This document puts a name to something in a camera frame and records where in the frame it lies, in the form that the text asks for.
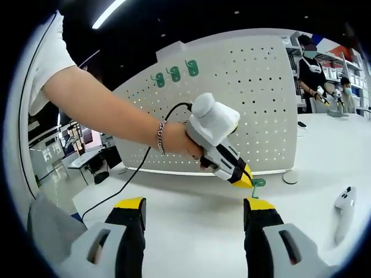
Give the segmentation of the person's left hand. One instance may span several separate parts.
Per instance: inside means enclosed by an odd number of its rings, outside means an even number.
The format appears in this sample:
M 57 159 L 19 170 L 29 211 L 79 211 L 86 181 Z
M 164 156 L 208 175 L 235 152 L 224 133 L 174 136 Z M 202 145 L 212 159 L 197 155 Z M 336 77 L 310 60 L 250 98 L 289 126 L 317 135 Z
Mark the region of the person's left hand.
M 203 148 L 189 138 L 185 124 L 167 123 L 163 130 L 162 144 L 165 153 L 188 155 L 200 162 Z

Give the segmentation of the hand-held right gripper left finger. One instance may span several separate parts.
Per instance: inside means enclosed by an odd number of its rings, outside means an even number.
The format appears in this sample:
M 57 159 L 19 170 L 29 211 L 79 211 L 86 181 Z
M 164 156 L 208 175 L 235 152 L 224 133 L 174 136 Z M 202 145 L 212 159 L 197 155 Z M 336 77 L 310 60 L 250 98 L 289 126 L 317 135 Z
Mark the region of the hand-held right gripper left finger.
M 146 198 L 118 202 L 71 246 L 63 277 L 142 277 L 146 241 Z

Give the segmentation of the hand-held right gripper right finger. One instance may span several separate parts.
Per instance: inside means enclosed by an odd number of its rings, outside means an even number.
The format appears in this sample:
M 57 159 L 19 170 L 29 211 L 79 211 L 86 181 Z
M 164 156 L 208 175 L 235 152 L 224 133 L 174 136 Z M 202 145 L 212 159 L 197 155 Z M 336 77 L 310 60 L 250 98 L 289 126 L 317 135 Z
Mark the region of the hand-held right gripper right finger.
M 283 222 L 261 199 L 243 200 L 244 249 L 248 277 L 329 277 L 317 245 L 298 227 Z

